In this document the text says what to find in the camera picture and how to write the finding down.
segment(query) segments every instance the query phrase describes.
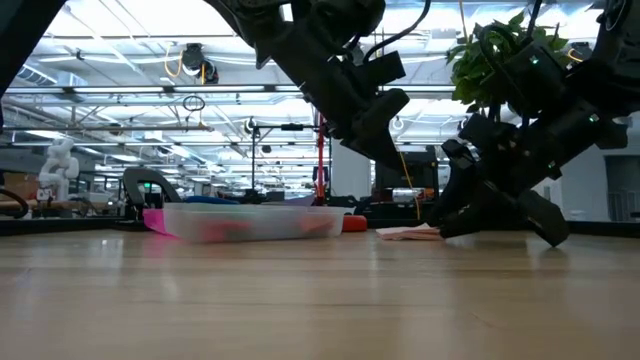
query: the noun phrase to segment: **wooden table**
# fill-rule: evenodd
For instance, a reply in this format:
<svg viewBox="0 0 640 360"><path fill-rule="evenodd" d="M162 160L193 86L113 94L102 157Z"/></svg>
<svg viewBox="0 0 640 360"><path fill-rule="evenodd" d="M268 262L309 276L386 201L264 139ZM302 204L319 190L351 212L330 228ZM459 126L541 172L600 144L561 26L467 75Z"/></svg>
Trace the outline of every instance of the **wooden table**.
<svg viewBox="0 0 640 360"><path fill-rule="evenodd" d="M640 358L640 241L0 239L3 360Z"/></svg>

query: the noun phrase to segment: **white robot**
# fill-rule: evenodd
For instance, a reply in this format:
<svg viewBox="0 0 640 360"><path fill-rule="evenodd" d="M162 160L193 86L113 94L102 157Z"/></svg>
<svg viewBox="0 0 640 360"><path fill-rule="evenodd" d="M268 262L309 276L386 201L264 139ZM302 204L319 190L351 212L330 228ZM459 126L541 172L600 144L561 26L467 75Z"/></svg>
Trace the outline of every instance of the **white robot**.
<svg viewBox="0 0 640 360"><path fill-rule="evenodd" d="M78 177L80 166L78 159L71 156L73 140L56 139L47 149L47 162L40 169L38 181L40 190L38 200L50 198L57 201L66 201L69 198L69 179Z"/></svg>

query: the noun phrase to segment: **ceiling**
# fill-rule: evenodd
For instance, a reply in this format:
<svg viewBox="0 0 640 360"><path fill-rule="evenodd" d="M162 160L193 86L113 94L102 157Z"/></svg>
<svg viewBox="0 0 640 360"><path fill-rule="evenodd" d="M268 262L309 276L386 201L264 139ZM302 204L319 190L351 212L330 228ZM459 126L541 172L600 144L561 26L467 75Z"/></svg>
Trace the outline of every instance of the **ceiling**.
<svg viewBox="0 0 640 360"><path fill-rule="evenodd" d="M464 21L467 28L475 23L487 24L493 19L507 21L525 6L524 2L467 3L463 5ZM544 5L537 23L560 24L561 36L593 43L598 29L595 18L601 11L589 10L590 6L590 2L583 1ZM389 34L401 31L407 26L407 19L417 18L421 10L420 1L387 1L387 10L374 36L361 40L363 50ZM290 16L289 10L283 8L283 11L285 17ZM411 85L414 89L449 85L451 68L446 65L443 55L456 44L456 33L461 31L458 2L433 3L429 15L415 31L386 49L399 51L407 73L395 85ZM180 50L192 42L204 45L205 54L219 71L221 85L291 84L275 64L257 70L253 49L202 0L154 0L152 9L149 2L137 0L67 1L25 66L34 71L36 77L54 79L58 86L194 85L198 80L185 72L172 77L165 69L166 62L169 71L177 71L179 64L175 59ZM16 78L12 88L33 87L32 80ZM103 163L122 167L132 162L105 155L128 155L129 160L135 157L136 161L144 160L158 166L165 164L165 168L184 165L180 171L194 178L214 175L227 184L242 184L246 183L243 176L251 172L251 146L245 145L250 138L244 131L248 119L252 118L259 125L291 122L311 125L312 109L300 94L294 92L240 93L231 87L227 89L226 93L198 94L207 106L193 113L183 107L185 96L160 93L85 94L82 105L52 95L11 95L10 92L3 100L8 125L157 127L153 129L156 131L126 131L115 135L104 131L64 134L88 144L80 150ZM390 125L391 134L398 142L437 143L456 134L466 106L448 100L449 94L442 92L416 91L411 96L411 102ZM187 118L189 126L200 124L203 130L172 129L187 125ZM503 119L514 119L514 116L505 110ZM20 133L13 140L47 141L47 138L58 136L56 134ZM259 180L284 181L293 186L309 182L308 175L317 158L315 139L312 130L272 130L261 140L265 144L275 144L271 153L257 149L258 163L263 163ZM164 148L159 151L158 147L150 145L135 146L135 143L146 142L212 144L182 146L180 150L168 146L167 155L162 153ZM240 142L240 145L232 147L230 142ZM123 148L100 146L100 143L132 145ZM276 166L277 158L283 158L279 166ZM117 171L109 167L103 169Z"/></svg>

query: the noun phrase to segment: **clear plastic bin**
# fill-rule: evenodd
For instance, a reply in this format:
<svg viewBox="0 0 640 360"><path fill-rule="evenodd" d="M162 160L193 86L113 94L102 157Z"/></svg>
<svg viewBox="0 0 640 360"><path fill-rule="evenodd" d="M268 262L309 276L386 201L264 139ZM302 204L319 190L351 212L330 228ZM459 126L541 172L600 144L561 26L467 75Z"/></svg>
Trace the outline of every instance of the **clear plastic bin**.
<svg viewBox="0 0 640 360"><path fill-rule="evenodd" d="M165 204L166 232L193 242L326 238L340 235L348 208Z"/></svg>

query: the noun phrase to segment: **yellow wire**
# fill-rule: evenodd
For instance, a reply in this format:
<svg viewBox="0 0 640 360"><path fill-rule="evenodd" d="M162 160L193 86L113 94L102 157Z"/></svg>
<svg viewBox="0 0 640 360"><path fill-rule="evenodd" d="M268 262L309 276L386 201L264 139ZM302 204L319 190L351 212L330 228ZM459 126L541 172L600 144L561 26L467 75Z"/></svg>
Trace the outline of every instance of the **yellow wire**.
<svg viewBox="0 0 640 360"><path fill-rule="evenodd" d="M409 170L407 170L407 164L404 162L404 156L402 152L398 150L398 154L400 155L400 161L402 161L402 167L404 168L404 175L407 177L407 182L409 183L409 188L411 189L411 195L413 195L413 200L416 202L416 213L418 214L418 220L420 220L420 202L418 201L418 196L413 191L413 185L411 184L411 178L409 177Z"/></svg>
<svg viewBox="0 0 640 360"><path fill-rule="evenodd" d="M169 46L167 46L167 53L164 55L164 70L167 72L167 75L171 76L171 77L178 77L180 76L180 72L182 72L182 51L180 51L180 59L178 59L179 63L178 63L178 72L177 73L172 73L171 70L169 70L169 64L167 64L167 59L169 58L169 50L171 50L171 44L169 44Z"/></svg>
<svg viewBox="0 0 640 360"><path fill-rule="evenodd" d="M462 33L464 34L464 42L469 42L469 36L467 34L467 25L464 21L464 0L458 0L458 6L460 6L460 17L462 18Z"/></svg>
<svg viewBox="0 0 640 360"><path fill-rule="evenodd" d="M571 49L569 50L569 53L567 53L567 56L569 57L569 59L577 61L577 62L582 62L582 59L578 59L577 57L571 55L571 53L575 52L576 49Z"/></svg>

